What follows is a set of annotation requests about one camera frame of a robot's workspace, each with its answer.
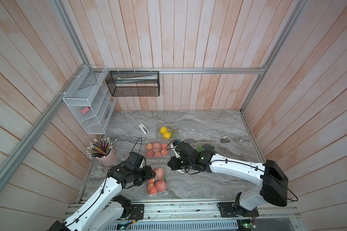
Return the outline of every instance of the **black wire mesh basket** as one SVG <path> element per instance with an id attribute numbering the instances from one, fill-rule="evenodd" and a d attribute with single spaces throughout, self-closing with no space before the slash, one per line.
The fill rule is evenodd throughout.
<path id="1" fill-rule="evenodd" d="M 158 71 L 110 71 L 106 84 L 112 96 L 159 96 Z"/>

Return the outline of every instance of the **small object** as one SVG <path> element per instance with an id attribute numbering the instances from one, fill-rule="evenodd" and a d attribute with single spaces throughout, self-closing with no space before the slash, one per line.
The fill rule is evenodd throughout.
<path id="1" fill-rule="evenodd" d="M 143 123 L 139 124 L 139 128 L 141 129 L 141 131 L 143 131 L 145 135 L 149 132 L 148 128 L 146 128 Z"/>
<path id="2" fill-rule="evenodd" d="M 167 128 L 166 127 L 161 127 L 160 132 L 161 132 L 161 134 L 166 133 L 167 132 Z"/>
<path id="3" fill-rule="evenodd" d="M 228 138 L 228 136 L 224 136 L 224 137 L 221 137 L 220 142 L 221 142 L 221 143 L 229 143 L 229 142 L 230 142 L 230 139 Z"/>
<path id="4" fill-rule="evenodd" d="M 90 107 L 85 107 L 84 109 L 81 110 L 81 113 L 84 115 L 87 113 L 91 108 Z"/>
<path id="5" fill-rule="evenodd" d="M 146 149 L 147 149 L 148 151 L 152 150 L 152 149 L 153 149 L 153 145 L 152 145 L 151 143 L 148 143 L 148 144 L 146 145 Z"/>
<path id="6" fill-rule="evenodd" d="M 169 138 L 171 138 L 171 132 L 165 132 L 165 133 L 163 133 L 163 138 L 165 138 L 165 139 L 169 139 Z"/>

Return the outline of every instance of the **white wire mesh organizer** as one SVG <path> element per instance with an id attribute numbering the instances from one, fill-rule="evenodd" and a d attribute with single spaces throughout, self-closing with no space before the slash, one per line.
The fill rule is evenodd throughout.
<path id="1" fill-rule="evenodd" d="M 98 72 L 94 72 L 94 68 L 100 69 L 100 66 L 84 67 L 63 100 L 86 133 L 105 134 L 116 99 L 110 101 L 108 86 L 101 87 L 107 75 L 106 68 Z M 81 111 L 85 107 L 89 110 L 83 114 Z"/>
<path id="2" fill-rule="evenodd" d="M 104 66 L 85 66 L 66 92 L 63 100 L 68 106 L 91 106 L 107 75 Z"/>

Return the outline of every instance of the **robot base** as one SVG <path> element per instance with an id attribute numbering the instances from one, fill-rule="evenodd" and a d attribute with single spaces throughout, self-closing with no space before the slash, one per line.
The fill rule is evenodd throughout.
<path id="1" fill-rule="evenodd" d="M 241 192 L 236 195 L 235 202 L 220 202 L 217 207 L 220 209 L 221 217 L 259 217 L 257 208 L 253 210 L 246 210 L 240 206 Z"/>

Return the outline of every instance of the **plastic fruit container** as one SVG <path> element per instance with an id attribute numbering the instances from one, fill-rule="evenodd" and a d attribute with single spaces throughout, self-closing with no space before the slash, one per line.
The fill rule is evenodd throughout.
<path id="1" fill-rule="evenodd" d="M 175 139 L 179 136 L 180 127 L 177 123 L 166 123 L 157 126 L 157 134 L 160 139 Z"/>
<path id="2" fill-rule="evenodd" d="M 168 194 L 166 167 L 164 164 L 152 165 L 156 176 L 147 182 L 146 190 L 149 196 Z"/>
<path id="3" fill-rule="evenodd" d="M 150 158 L 162 158 L 168 154 L 167 145 L 171 139 L 147 139 L 143 142 L 143 154 L 147 159 Z"/>

